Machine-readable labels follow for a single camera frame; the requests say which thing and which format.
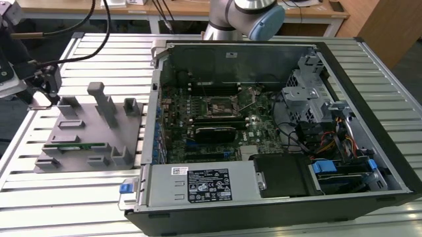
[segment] floor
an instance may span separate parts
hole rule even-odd
[[[60,27],[63,22],[58,22],[56,26],[51,26],[51,21],[38,22],[38,30],[39,28],[44,28],[42,30],[51,31],[51,28]],[[91,25],[86,25],[82,28],[84,32],[102,32],[102,28],[104,26],[99,21],[94,21]],[[114,31],[122,32],[127,30],[131,33],[148,33],[150,27],[143,22],[131,22],[130,24],[119,24],[115,22]],[[64,51],[71,35],[64,37],[47,39],[47,40],[36,40],[27,42],[27,47],[30,48],[31,55],[39,61],[48,61],[58,59]],[[422,42],[417,42],[399,64],[393,69],[393,73],[395,77],[399,79],[408,90],[414,95],[416,99],[422,103]],[[19,126],[24,120],[27,114],[27,106],[23,102],[16,99],[7,98],[0,99],[0,156],[3,155],[8,143],[3,142],[2,139],[12,139],[14,135],[19,129]]]

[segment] metal bracket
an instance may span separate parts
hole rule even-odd
[[[132,209],[136,205],[136,193],[138,193],[139,177],[128,178],[120,184],[120,187],[127,186],[131,190],[126,192],[120,191],[118,206],[122,211]]]
[[[163,51],[166,51],[166,48],[167,48],[167,40],[158,39],[158,40],[152,41],[152,45],[151,45],[151,56],[152,56],[151,66],[156,67],[158,55]]]

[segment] aluminum table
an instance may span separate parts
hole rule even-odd
[[[62,58],[95,51],[103,34],[72,39]],[[80,103],[94,103],[88,83],[102,81],[114,102],[126,97],[148,102],[155,39],[199,40],[198,35],[114,34],[99,55],[86,62],[62,66],[60,95],[75,95]],[[381,120],[417,174],[422,177],[422,107],[389,72],[365,43],[339,38],[279,37],[279,41],[325,41]],[[338,86],[333,88],[342,98]],[[146,123],[147,107],[143,111]],[[142,237],[118,208],[119,184],[139,175],[143,128],[139,134],[135,169],[107,172],[32,172],[42,146],[50,136],[59,110],[31,111],[0,160],[0,236],[108,236]],[[354,221],[317,223],[279,228],[230,231],[191,236],[231,237],[385,237],[422,235],[420,200],[383,208]]]

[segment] black cable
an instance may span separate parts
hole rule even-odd
[[[95,57],[98,55],[98,53],[104,48],[106,43],[108,41],[110,29],[111,29],[111,14],[110,14],[108,3],[107,3],[107,0],[103,0],[103,2],[104,2],[106,12],[107,12],[107,31],[106,31],[106,37],[104,37],[104,40],[103,40],[103,43],[102,43],[100,47],[95,50],[95,52],[92,54],[90,54],[87,56],[83,56],[83,57],[79,57],[79,58],[68,58],[68,59],[63,59],[63,60],[55,60],[55,61],[50,61],[50,62],[46,62],[46,63],[39,63],[38,64],[38,68],[44,68],[47,66],[62,64],[62,63],[71,63],[71,62],[78,62],[78,61],[82,61],[82,60],[87,60],[87,59],[90,59],[90,58],[92,58],[92,57]]]
[[[164,3],[164,6],[167,8],[167,11],[168,11],[168,14],[170,14],[170,17],[171,17],[171,20],[174,21],[174,17],[172,17],[172,14],[171,14],[171,11],[170,11],[170,8],[167,6],[167,3],[166,3],[166,0],[163,0],[163,3]]]
[[[297,7],[297,8],[299,8],[301,24],[299,24],[299,26],[298,26],[298,31],[297,31],[297,36],[298,36],[298,35],[299,35],[299,32],[301,32],[301,26],[302,26],[302,23],[303,23],[302,8],[309,7],[309,6],[299,6],[294,1],[293,1],[293,3],[295,4],[295,6],[289,5],[285,0],[283,0],[283,3],[285,3],[289,7]]]
[[[156,7],[158,13],[159,13],[159,15],[162,16],[163,20],[167,21],[167,17],[166,17],[166,15],[164,15],[163,9],[162,9],[162,7],[158,6],[158,3],[156,3],[155,0],[152,0],[152,4],[154,4],[154,6]]]
[[[160,15],[162,18],[163,18],[163,21],[164,21],[164,24],[166,24],[166,26],[167,26],[167,28],[168,28],[170,33],[174,34],[172,26],[171,26],[171,23],[167,21],[167,17],[166,17],[166,15],[164,15],[164,11],[163,11],[163,8],[162,8],[162,6],[160,6],[159,0],[158,0],[158,2],[156,2],[155,0],[152,0],[152,4],[154,4],[154,6],[156,7],[158,13],[159,13],[159,15]]]
[[[47,32],[47,33],[43,33],[43,36],[46,37],[51,37],[51,36],[58,36],[58,35],[63,35],[68,32],[72,32],[74,30],[76,30],[82,25],[84,25],[84,23],[90,20],[91,16],[92,16],[92,13],[94,13],[94,9],[95,9],[95,0],[92,0],[92,4],[91,4],[91,9],[90,9],[90,12],[88,12],[88,15],[86,16],[86,18],[76,24],[74,25],[72,27],[64,29],[64,30],[60,30],[60,31],[54,31],[54,32]]]

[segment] blue drive bracket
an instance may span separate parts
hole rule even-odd
[[[134,184],[120,184],[119,193],[131,194],[134,192]]]
[[[313,164],[314,173],[337,172],[334,162],[330,160],[319,160]]]
[[[369,159],[369,166],[370,166],[370,168],[371,168],[373,170],[377,170],[377,169],[378,169],[378,165],[377,165],[377,163],[375,163],[375,160]]]

